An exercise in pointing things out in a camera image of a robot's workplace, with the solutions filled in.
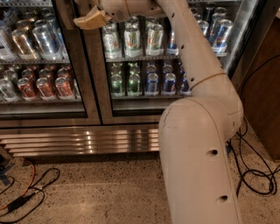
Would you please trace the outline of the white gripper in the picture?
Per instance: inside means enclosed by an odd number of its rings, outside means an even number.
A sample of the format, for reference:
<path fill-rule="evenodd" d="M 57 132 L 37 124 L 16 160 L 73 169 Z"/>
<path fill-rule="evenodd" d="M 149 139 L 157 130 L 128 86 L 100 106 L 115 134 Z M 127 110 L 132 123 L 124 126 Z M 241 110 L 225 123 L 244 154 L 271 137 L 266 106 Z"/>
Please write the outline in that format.
<path fill-rule="evenodd" d="M 111 18 L 123 22 L 130 17 L 127 0 L 100 0 L 100 4 L 104 10 L 94 6 L 85 17 L 75 18 L 73 22 L 82 30 L 94 30 L 103 27 Z"/>

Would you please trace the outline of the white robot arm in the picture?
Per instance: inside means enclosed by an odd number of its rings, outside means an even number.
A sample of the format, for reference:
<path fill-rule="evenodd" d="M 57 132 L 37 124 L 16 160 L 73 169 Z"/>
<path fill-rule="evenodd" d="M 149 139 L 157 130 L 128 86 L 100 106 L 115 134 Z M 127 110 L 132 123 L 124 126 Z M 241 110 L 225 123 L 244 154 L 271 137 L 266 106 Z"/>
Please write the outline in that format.
<path fill-rule="evenodd" d="M 172 224 L 242 224 L 226 141 L 243 106 L 186 0 L 75 0 L 88 4 L 75 23 L 93 30 L 131 16 L 168 17 L 192 94 L 168 106 L 158 125 Z"/>

